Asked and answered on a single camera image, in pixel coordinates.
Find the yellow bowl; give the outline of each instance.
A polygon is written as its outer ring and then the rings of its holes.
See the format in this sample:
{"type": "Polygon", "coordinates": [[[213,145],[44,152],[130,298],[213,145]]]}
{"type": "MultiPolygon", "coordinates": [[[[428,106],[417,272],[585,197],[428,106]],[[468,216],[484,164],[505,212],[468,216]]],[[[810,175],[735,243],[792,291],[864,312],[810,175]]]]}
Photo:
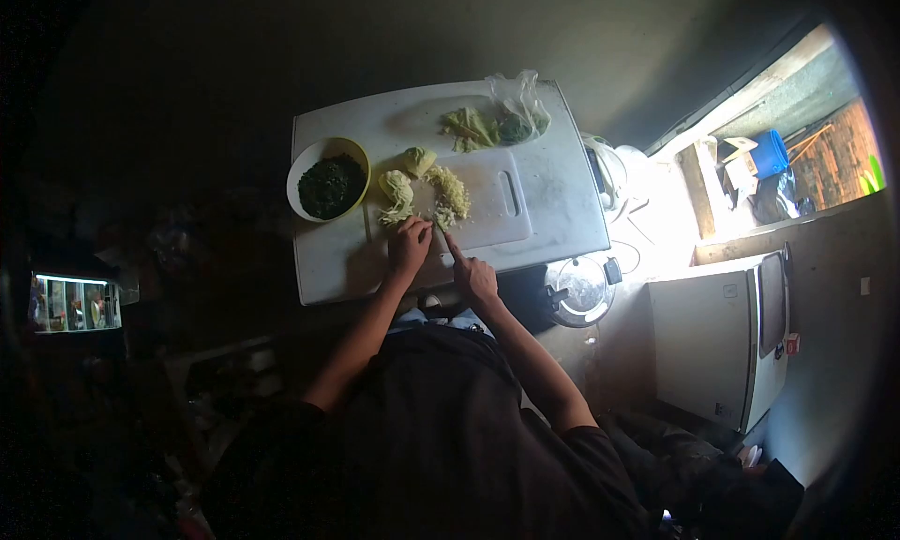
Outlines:
{"type": "Polygon", "coordinates": [[[291,204],[291,208],[293,208],[293,210],[297,212],[297,215],[302,219],[307,219],[316,223],[334,221],[335,219],[343,218],[353,211],[356,206],[359,206],[359,203],[362,202],[363,198],[366,196],[366,191],[369,190],[369,180],[371,178],[372,166],[369,164],[369,156],[366,155],[366,151],[363,150],[358,143],[348,138],[324,138],[315,142],[306,150],[303,150],[303,152],[300,152],[297,159],[293,161],[291,170],[288,171],[287,174],[287,202],[291,204]],[[360,194],[359,198],[356,199],[356,202],[339,216],[335,216],[331,219],[321,219],[310,216],[309,212],[304,210],[303,205],[300,203],[300,193],[297,191],[297,183],[300,181],[303,173],[309,171],[313,165],[319,163],[322,159],[334,158],[342,153],[348,154],[356,163],[363,167],[363,172],[366,174],[366,185],[363,186],[363,192],[360,194]]]}

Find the window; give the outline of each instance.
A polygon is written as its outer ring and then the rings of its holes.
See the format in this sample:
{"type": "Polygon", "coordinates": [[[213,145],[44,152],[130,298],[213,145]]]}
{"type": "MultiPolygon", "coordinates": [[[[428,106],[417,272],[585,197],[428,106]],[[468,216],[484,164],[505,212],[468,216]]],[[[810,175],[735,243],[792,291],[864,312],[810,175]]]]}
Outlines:
{"type": "Polygon", "coordinates": [[[34,274],[28,316],[38,333],[117,329],[119,287],[107,280],[34,274]]]}

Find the electric cord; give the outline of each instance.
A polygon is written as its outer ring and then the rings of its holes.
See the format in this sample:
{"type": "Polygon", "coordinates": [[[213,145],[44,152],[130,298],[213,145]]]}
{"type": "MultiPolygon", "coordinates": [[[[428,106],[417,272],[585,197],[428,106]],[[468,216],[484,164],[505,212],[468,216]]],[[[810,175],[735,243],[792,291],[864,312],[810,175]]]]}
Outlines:
{"type": "Polygon", "coordinates": [[[637,262],[635,263],[634,266],[631,267],[630,270],[622,271],[622,275],[624,276],[624,275],[630,275],[630,274],[634,273],[636,271],[638,265],[641,264],[641,251],[638,250],[638,248],[635,247],[634,245],[632,245],[631,243],[625,243],[624,241],[619,241],[619,240],[609,240],[609,241],[611,243],[618,243],[620,245],[630,247],[631,249],[633,249],[635,251],[635,253],[637,254],[637,262]]]}

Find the hand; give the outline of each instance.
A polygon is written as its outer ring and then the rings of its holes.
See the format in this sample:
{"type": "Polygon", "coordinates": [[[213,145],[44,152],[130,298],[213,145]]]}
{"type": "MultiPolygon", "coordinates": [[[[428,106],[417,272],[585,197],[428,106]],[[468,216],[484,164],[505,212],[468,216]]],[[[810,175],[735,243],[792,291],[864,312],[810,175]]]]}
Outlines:
{"type": "Polygon", "coordinates": [[[453,270],[456,287],[467,298],[475,313],[480,315],[479,309],[484,311],[500,300],[497,295],[497,273],[492,266],[474,256],[466,258],[449,233],[444,233],[444,238],[455,261],[453,270]]]}
{"type": "Polygon", "coordinates": [[[389,275],[399,276],[407,285],[419,272],[428,246],[431,245],[431,222],[410,216],[388,241],[389,275]]]}

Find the finger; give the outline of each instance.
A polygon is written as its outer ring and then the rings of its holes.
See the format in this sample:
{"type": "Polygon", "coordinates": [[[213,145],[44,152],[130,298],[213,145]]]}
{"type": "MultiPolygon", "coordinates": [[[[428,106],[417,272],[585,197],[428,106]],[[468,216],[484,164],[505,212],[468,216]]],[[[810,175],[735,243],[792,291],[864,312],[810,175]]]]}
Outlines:
{"type": "Polygon", "coordinates": [[[431,229],[431,226],[427,226],[419,235],[419,243],[425,247],[431,245],[431,234],[433,233],[434,231],[431,229]]]}
{"type": "Polygon", "coordinates": [[[463,252],[459,249],[459,246],[456,245],[456,240],[453,239],[453,236],[444,231],[444,239],[447,242],[447,248],[450,250],[450,255],[453,255],[454,260],[461,263],[465,262],[463,252]]]}
{"type": "Polygon", "coordinates": [[[404,220],[403,220],[403,223],[399,224],[399,228],[397,228],[397,231],[398,231],[398,232],[399,232],[399,231],[407,231],[407,230],[410,229],[410,226],[411,226],[412,224],[414,224],[414,223],[416,223],[416,222],[418,222],[418,221],[421,221],[421,220],[422,220],[422,219],[421,219],[419,216],[410,216],[409,218],[404,219],[404,220]]]}
{"type": "Polygon", "coordinates": [[[419,221],[414,221],[410,224],[410,226],[406,229],[407,233],[409,233],[412,237],[416,238],[416,241],[419,240],[419,234],[422,233],[422,230],[425,228],[430,228],[431,222],[424,221],[419,218],[419,221]]]}

